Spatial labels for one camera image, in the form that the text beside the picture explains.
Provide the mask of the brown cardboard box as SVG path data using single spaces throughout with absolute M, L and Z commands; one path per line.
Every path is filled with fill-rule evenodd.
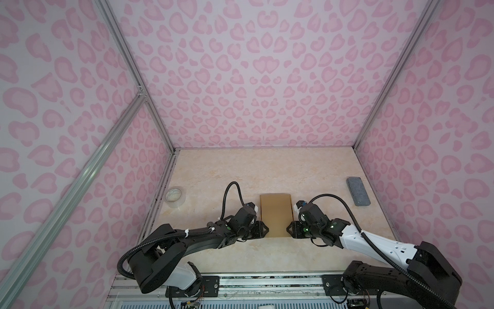
M 270 193 L 260 196 L 261 221 L 269 231 L 266 238 L 290 238 L 286 230 L 294 220 L 292 196 L 286 193 Z

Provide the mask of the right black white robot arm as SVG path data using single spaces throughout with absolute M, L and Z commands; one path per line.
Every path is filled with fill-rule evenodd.
M 376 291 L 376 301 L 386 292 L 409 297 L 423 308 L 455 308 L 463 280 L 439 249 L 398 242 L 364 231 L 355 216 L 349 221 L 330 219 L 314 201 L 298 201 L 298 219 L 287 228 L 292 238 L 322 240 L 323 247 L 338 247 L 366 255 L 383 266 L 351 261 L 337 288 L 348 294 Z

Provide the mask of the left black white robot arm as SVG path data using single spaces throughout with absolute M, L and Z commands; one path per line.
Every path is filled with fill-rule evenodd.
M 164 224 L 123 254 L 117 270 L 120 275 L 135 280 L 143 294 L 164 285 L 194 292 L 200 289 L 202 276 L 192 262 L 181 262 L 184 257 L 262 239 L 269 231 L 267 225 L 257 219 L 253 203 L 242 206 L 233 216 L 209 222 L 200 229 L 173 229 Z

